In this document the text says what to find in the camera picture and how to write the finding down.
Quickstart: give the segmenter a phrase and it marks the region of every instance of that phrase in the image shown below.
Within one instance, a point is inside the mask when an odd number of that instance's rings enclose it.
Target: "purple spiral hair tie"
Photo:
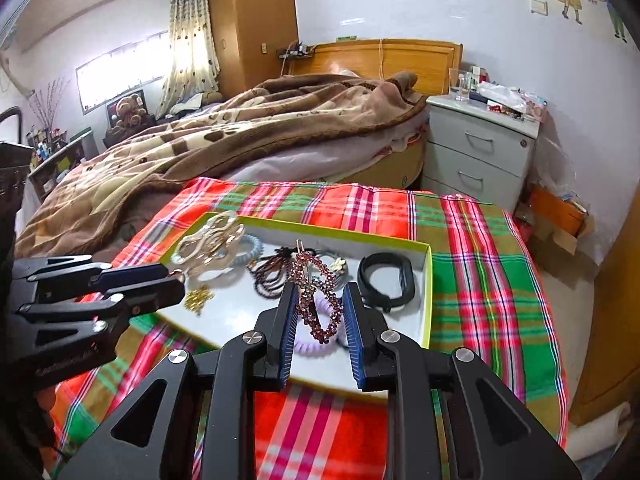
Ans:
[[[324,296],[322,296],[321,298],[314,298],[314,302],[316,304],[316,310],[318,311],[318,314],[325,314],[326,316],[331,315],[331,305]],[[302,321],[302,318],[298,317],[298,323],[300,323],[300,321]],[[302,341],[300,339],[299,333],[296,332],[296,338],[293,342],[293,351],[296,354],[305,355],[308,357],[324,357],[325,355],[329,355],[335,349],[335,340],[340,334],[341,326],[342,322],[340,322],[340,324],[338,325],[338,333],[331,339],[329,339],[329,344],[320,344],[315,339]]]

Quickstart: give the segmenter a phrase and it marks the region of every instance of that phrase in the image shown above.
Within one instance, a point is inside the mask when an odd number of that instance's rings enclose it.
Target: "white bed sheet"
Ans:
[[[380,160],[376,154],[386,146],[395,152],[406,149],[411,134],[428,120],[429,112],[425,109],[405,123],[374,134],[329,140],[254,160],[226,174],[223,180],[306,182],[329,175],[348,176],[375,164]]]

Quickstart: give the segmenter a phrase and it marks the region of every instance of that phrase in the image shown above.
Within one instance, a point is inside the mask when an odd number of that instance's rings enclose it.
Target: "floor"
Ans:
[[[589,343],[593,279],[597,267],[587,256],[571,256],[552,242],[527,244],[542,278],[566,371],[568,405],[575,396]]]

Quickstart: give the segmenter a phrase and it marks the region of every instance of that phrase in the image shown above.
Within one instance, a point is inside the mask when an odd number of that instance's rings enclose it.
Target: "window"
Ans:
[[[82,113],[132,88],[164,77],[169,54],[169,34],[160,32],[102,54],[77,68]]]

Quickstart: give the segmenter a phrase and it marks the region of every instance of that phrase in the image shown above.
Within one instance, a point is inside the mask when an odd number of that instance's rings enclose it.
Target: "tablecloth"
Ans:
[[[529,253],[510,216],[500,208],[462,196],[358,185],[198,178],[136,235],[114,266],[158,260],[208,210],[429,243],[431,349],[473,349],[564,444],[564,371],[550,309]],[[155,314],[132,319],[115,361],[60,384],[52,410],[59,448],[74,453],[175,348],[207,350]],[[438,431],[443,442],[440,421]],[[281,394],[255,394],[255,433],[259,479],[372,480],[384,471],[384,404],[290,383]],[[442,455],[446,472],[445,449]],[[59,469],[60,462],[52,473]]]

